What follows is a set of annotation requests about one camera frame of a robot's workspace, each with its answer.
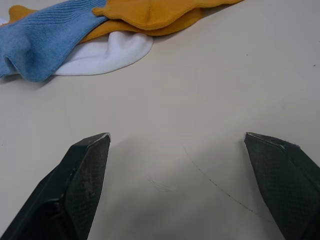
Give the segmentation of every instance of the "white table surface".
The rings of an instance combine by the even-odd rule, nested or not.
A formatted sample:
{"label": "white table surface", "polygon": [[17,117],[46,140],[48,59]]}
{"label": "white table surface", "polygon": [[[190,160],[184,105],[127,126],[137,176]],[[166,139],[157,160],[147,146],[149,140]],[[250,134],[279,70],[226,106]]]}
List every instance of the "white table surface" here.
{"label": "white table surface", "polygon": [[[58,2],[1,0],[0,15]],[[290,141],[320,164],[319,25],[319,0],[245,0],[111,73],[1,79],[0,234],[72,144],[110,132],[89,240],[283,239],[243,138]]]}

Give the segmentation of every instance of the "white sock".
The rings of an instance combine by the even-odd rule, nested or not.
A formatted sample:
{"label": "white sock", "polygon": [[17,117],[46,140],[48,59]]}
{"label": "white sock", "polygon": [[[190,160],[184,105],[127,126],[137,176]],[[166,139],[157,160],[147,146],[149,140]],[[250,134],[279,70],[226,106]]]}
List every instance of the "white sock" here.
{"label": "white sock", "polygon": [[[7,22],[0,17],[0,25]],[[54,75],[109,73],[142,59],[150,51],[153,43],[152,36],[129,31],[114,31],[75,46]]]}

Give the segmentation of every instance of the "blue sock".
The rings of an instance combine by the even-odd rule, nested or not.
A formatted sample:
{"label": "blue sock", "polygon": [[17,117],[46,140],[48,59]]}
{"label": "blue sock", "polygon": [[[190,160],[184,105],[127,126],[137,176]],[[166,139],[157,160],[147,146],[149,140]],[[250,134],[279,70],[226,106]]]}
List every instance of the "blue sock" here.
{"label": "blue sock", "polygon": [[92,8],[106,0],[69,0],[0,27],[0,78],[17,70],[30,82],[42,82],[93,28],[107,20]]}

